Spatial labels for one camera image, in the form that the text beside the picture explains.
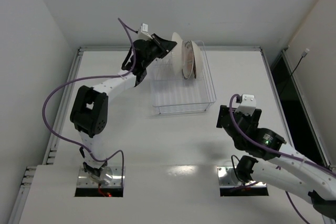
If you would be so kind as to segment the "flower pattern plate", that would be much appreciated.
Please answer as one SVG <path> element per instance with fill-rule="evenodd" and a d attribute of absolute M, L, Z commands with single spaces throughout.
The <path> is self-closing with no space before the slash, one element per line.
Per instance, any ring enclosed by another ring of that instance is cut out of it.
<path fill-rule="evenodd" d="M 172 41 L 176 42 L 176 46 L 171 51 L 173 72 L 177 76 L 179 73 L 183 76 L 184 66 L 184 44 L 185 42 L 176 32 L 172 35 Z"/>
<path fill-rule="evenodd" d="M 194 53 L 194 78 L 199 79 L 203 71 L 203 59 L 200 47 L 192 41 L 193 53 Z"/>

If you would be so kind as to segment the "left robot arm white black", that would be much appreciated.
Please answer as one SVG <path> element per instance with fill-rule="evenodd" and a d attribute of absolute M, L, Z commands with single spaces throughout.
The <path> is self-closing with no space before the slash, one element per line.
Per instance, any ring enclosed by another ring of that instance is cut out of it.
<path fill-rule="evenodd" d="M 107 126 L 110 102 L 127 89 L 138 86 L 146 77 L 147 67 L 155 60 L 167 56 L 177 42 L 156 34 L 133 42 L 121 70 L 115 78 L 108 78 L 95 86 L 81 86 L 70 113 L 70 121 L 79 132 L 82 146 L 83 169 L 91 179 L 101 185 L 112 181 L 112 169 L 103 152 L 101 133 Z"/>

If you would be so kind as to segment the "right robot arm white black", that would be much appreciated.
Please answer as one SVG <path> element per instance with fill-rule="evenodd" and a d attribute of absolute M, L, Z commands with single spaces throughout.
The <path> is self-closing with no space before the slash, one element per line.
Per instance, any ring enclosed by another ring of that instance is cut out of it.
<path fill-rule="evenodd" d="M 323 216 L 335 219 L 335 173 L 300 154 L 276 132 L 259 128 L 261 110 L 221 105 L 217 128 L 247 154 L 231 169 L 234 184 L 263 182 L 300 197 Z"/>

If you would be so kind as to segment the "aluminium table frame rail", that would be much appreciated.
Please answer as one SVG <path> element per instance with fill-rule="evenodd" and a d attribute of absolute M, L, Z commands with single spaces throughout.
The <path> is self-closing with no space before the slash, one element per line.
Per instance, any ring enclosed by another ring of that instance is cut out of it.
<path fill-rule="evenodd" d="M 69 74 L 66 80 L 67 84 L 66 85 L 62 84 L 60 88 L 55 88 L 51 92 L 51 95 L 48 95 L 46 97 L 43 106 L 41 108 L 41 117 L 43 120 L 43 124 L 50 133 L 47 139 L 47 145 L 41 162 L 42 165 L 54 164 L 59 138 L 55 136 L 53 132 L 60 133 L 60 128 L 63 125 L 64 116 L 66 114 L 66 110 L 68 107 L 68 97 L 74 88 L 74 84 L 70 83 L 69 81 L 76 78 L 82 55 L 83 55 L 83 48 L 79 47 L 76 50 L 75 56 L 73 57 L 73 61 L 71 63 L 71 68 L 69 70 Z M 54 99 L 56 95 L 60 95 L 60 102 L 59 106 L 57 107 L 57 114 L 54 123 L 51 123 L 47 119 L 47 111 L 48 109 L 51 108 L 51 105 L 54 104 L 54 102 L 52 102 L 52 99 Z M 12 207 L 9 220 L 7 221 L 8 223 L 19 223 L 33 182 L 36 169 L 37 169 L 36 165 L 25 166 L 24 173 L 21 178 L 18 189 L 18 194 L 15 199 L 15 203 Z"/>

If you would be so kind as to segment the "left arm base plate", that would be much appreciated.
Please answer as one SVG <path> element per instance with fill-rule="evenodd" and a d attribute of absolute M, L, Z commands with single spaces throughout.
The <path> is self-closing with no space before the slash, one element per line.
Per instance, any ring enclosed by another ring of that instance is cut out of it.
<path fill-rule="evenodd" d="M 90 175 L 84 168 L 78 173 L 75 197 L 123 197 L 125 167 L 107 166 L 100 177 Z"/>

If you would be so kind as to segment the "orange sunburst glass plate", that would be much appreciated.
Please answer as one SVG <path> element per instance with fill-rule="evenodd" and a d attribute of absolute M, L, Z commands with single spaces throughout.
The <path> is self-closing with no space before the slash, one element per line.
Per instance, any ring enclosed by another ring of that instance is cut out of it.
<path fill-rule="evenodd" d="M 184 79 L 189 79 L 193 76 L 195 69 L 195 56 L 193 42 L 187 41 L 183 46 L 183 67 L 182 74 Z"/>

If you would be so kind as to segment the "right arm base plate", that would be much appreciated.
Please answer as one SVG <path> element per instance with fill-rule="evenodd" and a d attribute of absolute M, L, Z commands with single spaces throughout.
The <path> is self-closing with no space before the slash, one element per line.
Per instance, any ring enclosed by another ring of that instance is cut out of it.
<path fill-rule="evenodd" d="M 256 197 L 269 196 L 267 184 L 251 180 L 240 182 L 232 166 L 218 166 L 217 175 L 221 197 Z"/>

